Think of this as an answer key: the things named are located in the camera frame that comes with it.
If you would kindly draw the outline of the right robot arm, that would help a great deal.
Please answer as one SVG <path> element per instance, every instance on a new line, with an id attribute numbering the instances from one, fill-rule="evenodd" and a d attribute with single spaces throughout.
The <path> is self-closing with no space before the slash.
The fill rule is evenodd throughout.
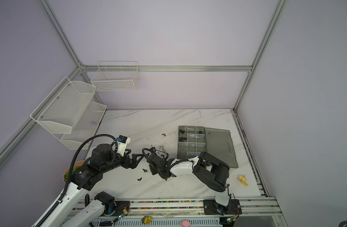
<path id="1" fill-rule="evenodd" d="M 226 183 L 230 167 L 207 152 L 202 152 L 191 159 L 168 159 L 159 156 L 157 151 L 143 148 L 142 154 L 149 164 L 152 175 L 158 174 L 162 179 L 194 175 L 209 189 L 215 192 L 216 213 L 225 215 L 231 208 L 231 194 Z"/>

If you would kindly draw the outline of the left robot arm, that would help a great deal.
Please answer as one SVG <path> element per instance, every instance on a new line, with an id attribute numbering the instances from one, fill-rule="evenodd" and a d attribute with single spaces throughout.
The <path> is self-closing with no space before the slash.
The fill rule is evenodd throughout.
<path id="1" fill-rule="evenodd" d="M 78 154 L 83 147 L 99 137 L 111 138 L 113 142 L 98 145 L 92 151 L 92 156 L 84 161 L 81 167 L 73 170 Z M 126 149 L 129 143 L 130 138 L 128 137 L 121 135 L 115 138 L 109 134 L 95 135 L 83 142 L 72 159 L 62 192 L 33 226 L 58 227 L 82 197 L 102 180 L 104 173 L 118 167 L 135 169 L 144 155 L 132 154 L 130 156 L 131 150 Z"/>

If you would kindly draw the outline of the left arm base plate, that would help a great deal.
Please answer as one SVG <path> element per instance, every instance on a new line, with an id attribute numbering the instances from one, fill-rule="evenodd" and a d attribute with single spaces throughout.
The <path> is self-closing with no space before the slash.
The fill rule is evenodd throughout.
<path id="1" fill-rule="evenodd" d="M 129 209 L 130 202 L 129 201 L 115 201 L 114 203 L 110 203 L 104 208 L 104 216 L 119 216 L 123 213 L 124 209 Z"/>

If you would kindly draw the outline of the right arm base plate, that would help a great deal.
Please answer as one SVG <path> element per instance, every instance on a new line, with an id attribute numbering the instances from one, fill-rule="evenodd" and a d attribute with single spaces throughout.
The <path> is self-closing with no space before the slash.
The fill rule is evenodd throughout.
<path id="1" fill-rule="evenodd" d="M 227 206 L 218 204 L 215 200 L 203 201 L 204 214 L 205 215 L 241 215 L 242 208 L 240 201 L 237 199 L 231 199 Z"/>

